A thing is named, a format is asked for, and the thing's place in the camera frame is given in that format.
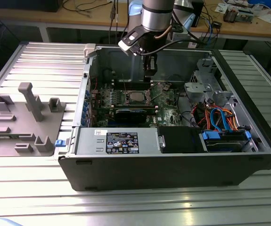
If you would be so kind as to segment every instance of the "green circuit board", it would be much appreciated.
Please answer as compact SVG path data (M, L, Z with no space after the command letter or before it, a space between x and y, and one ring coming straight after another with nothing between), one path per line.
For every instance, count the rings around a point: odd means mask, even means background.
M103 86L93 94L94 126L118 127L114 120L115 110L124 106L147 111L146 122L136 127L182 126L176 106L177 90L164 88L163 83L157 83L149 90L114 90Z

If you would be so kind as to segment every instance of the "white sticker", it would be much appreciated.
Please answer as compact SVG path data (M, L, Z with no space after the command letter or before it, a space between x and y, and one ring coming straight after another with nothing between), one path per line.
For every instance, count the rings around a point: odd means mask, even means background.
M94 130L94 135L95 136L106 136L107 132L108 132L108 130L106 130L106 129L96 129L96 130Z

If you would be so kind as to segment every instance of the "warning label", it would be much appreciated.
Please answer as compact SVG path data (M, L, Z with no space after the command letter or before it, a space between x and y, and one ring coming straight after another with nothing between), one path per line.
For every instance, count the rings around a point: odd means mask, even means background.
M108 154L138 154L139 140L137 133L107 133Z

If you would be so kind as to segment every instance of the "blue tab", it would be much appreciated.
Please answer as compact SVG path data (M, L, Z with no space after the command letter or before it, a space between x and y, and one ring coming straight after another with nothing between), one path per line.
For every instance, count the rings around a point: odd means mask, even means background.
M203 140L207 140L208 139L206 132L202 133L202 138L203 138Z
M66 141L65 140L56 140L55 147L65 147Z
M208 139L220 139L219 132L217 131L205 131L202 134L203 140L208 140Z
M249 131L245 131L245 135L246 135L247 139L249 139L249 140L252 138L252 135L250 134Z

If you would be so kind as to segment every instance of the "motherboard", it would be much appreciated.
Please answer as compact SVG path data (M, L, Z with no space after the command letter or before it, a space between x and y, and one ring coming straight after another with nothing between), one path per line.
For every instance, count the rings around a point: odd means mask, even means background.
M127 82L103 84L91 91L94 127L182 126L178 89L168 82L145 86Z

